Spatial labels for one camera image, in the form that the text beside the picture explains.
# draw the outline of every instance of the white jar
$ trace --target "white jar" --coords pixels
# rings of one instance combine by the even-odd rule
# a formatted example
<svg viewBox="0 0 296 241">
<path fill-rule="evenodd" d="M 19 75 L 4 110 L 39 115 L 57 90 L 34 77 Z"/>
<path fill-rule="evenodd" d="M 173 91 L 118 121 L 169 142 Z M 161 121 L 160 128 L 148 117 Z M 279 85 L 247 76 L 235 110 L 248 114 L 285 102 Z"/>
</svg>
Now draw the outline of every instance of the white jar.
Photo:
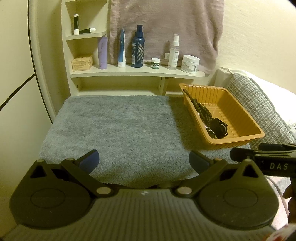
<svg viewBox="0 0 296 241">
<path fill-rule="evenodd" d="M 184 55 L 181 69 L 188 74 L 196 74 L 199 63 L 199 58 L 191 55 Z"/>
<path fill-rule="evenodd" d="M 152 58 L 151 59 L 151 68 L 153 68 L 153 69 L 159 69 L 159 63 L 160 63 L 160 59 L 159 58 Z"/>
</svg>

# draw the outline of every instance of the hand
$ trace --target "hand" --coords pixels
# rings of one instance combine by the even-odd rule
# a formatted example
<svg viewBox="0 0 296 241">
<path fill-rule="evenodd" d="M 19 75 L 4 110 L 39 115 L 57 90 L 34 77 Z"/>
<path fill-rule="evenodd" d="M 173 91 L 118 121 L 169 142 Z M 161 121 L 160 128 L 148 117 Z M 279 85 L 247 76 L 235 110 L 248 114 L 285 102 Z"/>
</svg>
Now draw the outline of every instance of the hand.
<svg viewBox="0 0 296 241">
<path fill-rule="evenodd" d="M 289 204 L 288 204 L 288 209 L 290 211 L 289 217 L 288 217 L 288 222 L 289 223 L 296 223 L 296 200 L 294 197 L 294 190 L 292 184 L 290 184 L 285 192 L 283 193 L 283 198 L 290 198 Z"/>
</svg>

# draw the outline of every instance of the orange plastic tray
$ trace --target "orange plastic tray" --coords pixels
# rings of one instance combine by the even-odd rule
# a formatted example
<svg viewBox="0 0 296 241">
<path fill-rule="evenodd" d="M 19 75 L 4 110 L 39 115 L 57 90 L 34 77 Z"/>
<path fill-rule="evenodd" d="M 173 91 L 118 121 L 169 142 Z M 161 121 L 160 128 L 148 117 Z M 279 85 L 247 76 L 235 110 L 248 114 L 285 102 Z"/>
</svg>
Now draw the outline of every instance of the orange plastic tray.
<svg viewBox="0 0 296 241">
<path fill-rule="evenodd" d="M 209 136 L 204 123 L 193 106 L 190 98 L 183 92 L 184 104 L 195 120 L 197 131 L 202 137 L 205 148 L 214 150 L 241 146 L 250 140 L 264 137 L 265 134 L 253 117 L 225 88 L 215 86 L 179 84 L 182 89 L 189 91 L 194 99 L 203 103 L 213 118 L 218 117 L 228 126 L 228 135 L 222 139 L 213 139 Z"/>
</svg>

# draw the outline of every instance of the cardboard box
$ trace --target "cardboard box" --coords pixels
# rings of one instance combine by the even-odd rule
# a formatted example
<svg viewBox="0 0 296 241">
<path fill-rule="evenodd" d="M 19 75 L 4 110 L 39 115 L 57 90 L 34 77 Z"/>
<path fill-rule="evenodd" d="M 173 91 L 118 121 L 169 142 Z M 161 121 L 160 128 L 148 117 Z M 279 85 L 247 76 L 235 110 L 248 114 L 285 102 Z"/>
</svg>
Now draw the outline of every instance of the cardboard box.
<svg viewBox="0 0 296 241">
<path fill-rule="evenodd" d="M 79 57 L 72 60 L 73 71 L 89 70 L 93 65 L 92 55 Z"/>
</svg>

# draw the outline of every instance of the white wardrobe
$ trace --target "white wardrobe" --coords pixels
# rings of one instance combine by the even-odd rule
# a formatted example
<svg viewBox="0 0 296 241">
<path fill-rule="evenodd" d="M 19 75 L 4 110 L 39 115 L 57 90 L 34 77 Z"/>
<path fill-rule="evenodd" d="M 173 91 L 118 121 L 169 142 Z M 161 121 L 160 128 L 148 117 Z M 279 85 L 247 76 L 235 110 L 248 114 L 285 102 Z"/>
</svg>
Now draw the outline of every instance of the white wardrobe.
<svg viewBox="0 0 296 241">
<path fill-rule="evenodd" d="M 32 61 L 28 0 L 0 0 L 0 237 L 15 223 L 9 198 L 52 123 Z"/>
</svg>

